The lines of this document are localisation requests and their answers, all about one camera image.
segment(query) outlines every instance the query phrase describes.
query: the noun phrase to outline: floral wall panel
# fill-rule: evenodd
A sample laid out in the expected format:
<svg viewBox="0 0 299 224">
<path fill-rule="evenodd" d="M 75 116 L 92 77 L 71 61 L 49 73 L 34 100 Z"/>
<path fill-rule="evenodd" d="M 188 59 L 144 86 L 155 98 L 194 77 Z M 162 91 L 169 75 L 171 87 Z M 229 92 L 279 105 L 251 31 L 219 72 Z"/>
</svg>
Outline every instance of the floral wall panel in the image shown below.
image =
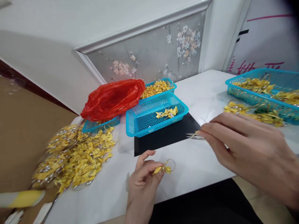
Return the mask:
<svg viewBox="0 0 299 224">
<path fill-rule="evenodd" d="M 205 12 L 87 54 L 107 83 L 136 78 L 174 82 L 198 74 Z"/>
</svg>

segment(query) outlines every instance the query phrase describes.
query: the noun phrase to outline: small scissors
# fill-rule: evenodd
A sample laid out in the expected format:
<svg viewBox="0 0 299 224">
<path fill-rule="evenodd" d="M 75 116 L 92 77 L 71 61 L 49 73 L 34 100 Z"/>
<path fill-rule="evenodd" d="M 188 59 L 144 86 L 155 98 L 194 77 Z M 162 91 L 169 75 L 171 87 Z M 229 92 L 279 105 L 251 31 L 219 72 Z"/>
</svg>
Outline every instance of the small scissors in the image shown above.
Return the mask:
<svg viewBox="0 0 299 224">
<path fill-rule="evenodd" d="M 199 136 L 199 135 L 197 135 L 197 134 L 195 134 L 194 135 L 194 133 L 188 133 L 188 134 L 186 134 L 187 136 L 187 138 L 191 138 L 191 139 L 197 139 L 197 140 L 200 140 L 200 139 L 205 139 L 204 137 L 201 137 L 201 136 Z"/>
</svg>

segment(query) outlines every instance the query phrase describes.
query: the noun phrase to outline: cardboard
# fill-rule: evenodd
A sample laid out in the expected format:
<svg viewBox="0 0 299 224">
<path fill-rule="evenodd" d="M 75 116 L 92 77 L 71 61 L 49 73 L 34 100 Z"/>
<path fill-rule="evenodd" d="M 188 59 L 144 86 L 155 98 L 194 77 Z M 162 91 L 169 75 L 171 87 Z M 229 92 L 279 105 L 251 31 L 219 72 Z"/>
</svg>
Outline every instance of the cardboard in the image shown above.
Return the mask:
<svg viewBox="0 0 299 224">
<path fill-rule="evenodd" d="M 0 77 L 0 104 L 0 193 L 28 190 L 48 141 L 77 115 L 3 77 Z M 47 191 L 44 203 L 53 200 L 55 194 L 54 189 Z M 38 214 L 39 206 L 42 204 L 25 212 L 26 223 L 31 221 L 27 216 Z M 10 213 L 10 209 L 0 209 L 0 223 Z"/>
</svg>

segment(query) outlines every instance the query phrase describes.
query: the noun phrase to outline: floor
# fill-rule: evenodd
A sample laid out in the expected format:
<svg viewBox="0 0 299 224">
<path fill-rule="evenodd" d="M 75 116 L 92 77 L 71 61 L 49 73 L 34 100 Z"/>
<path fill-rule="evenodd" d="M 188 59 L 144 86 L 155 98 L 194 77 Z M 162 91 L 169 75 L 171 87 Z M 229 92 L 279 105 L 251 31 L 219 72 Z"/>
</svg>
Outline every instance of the floor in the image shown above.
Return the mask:
<svg viewBox="0 0 299 224">
<path fill-rule="evenodd" d="M 283 204 L 266 195 L 241 177 L 234 177 L 233 180 L 241 188 L 243 194 L 264 224 L 296 224 Z M 123 215 L 101 224 L 123 224 L 124 220 L 125 216 Z"/>
</svg>

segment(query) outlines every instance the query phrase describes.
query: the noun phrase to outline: blue plastic basket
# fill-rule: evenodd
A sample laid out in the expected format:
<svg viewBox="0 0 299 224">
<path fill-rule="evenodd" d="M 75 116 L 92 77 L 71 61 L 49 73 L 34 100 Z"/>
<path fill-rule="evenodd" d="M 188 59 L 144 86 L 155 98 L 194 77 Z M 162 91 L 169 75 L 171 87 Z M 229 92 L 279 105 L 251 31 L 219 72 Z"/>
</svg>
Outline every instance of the blue plastic basket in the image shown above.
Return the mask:
<svg viewBox="0 0 299 224">
<path fill-rule="evenodd" d="M 167 91 L 165 91 L 165 92 L 172 92 L 172 93 L 174 93 L 174 90 L 177 88 L 177 85 L 171 80 L 171 79 L 169 79 L 169 78 L 164 78 L 164 79 L 161 79 L 161 80 L 163 80 L 163 81 L 165 81 L 166 83 L 167 82 L 169 82 L 170 83 L 170 85 L 173 85 L 174 86 L 174 88 L 172 88 L 172 89 L 170 89 L 170 90 L 167 90 Z M 153 85 L 155 83 L 155 81 L 154 82 L 151 82 L 151 83 L 149 83 L 149 84 L 146 84 L 145 86 L 150 86 L 150 85 Z"/>
<path fill-rule="evenodd" d="M 97 122 L 93 122 L 93 121 L 86 121 L 84 127 L 82 128 L 82 132 L 91 132 L 91 133 L 98 133 L 99 130 L 104 130 L 105 128 L 107 129 L 109 126 L 113 127 L 115 125 L 118 125 L 120 122 L 120 116 L 118 115 L 117 117 L 102 123 L 102 124 L 98 124 Z"/>
<path fill-rule="evenodd" d="M 175 106 L 178 113 L 173 118 L 156 118 L 156 111 L 164 112 L 165 109 L 174 109 Z M 126 133 L 130 137 L 145 136 L 180 121 L 188 111 L 189 108 L 171 92 L 151 96 L 126 112 Z"/>
<path fill-rule="evenodd" d="M 259 68 L 244 73 L 243 75 L 228 79 L 225 82 L 225 84 L 228 85 L 227 93 L 252 105 L 270 105 L 270 109 L 276 110 L 279 113 L 279 116 L 285 121 L 299 125 L 299 107 L 272 99 L 269 94 L 255 93 L 233 85 L 234 82 L 246 81 L 246 78 L 264 78 L 267 74 L 269 75 L 266 79 L 270 81 L 271 85 L 275 84 L 275 87 L 272 90 L 273 94 L 280 91 L 294 91 L 299 89 L 299 73 Z"/>
</svg>

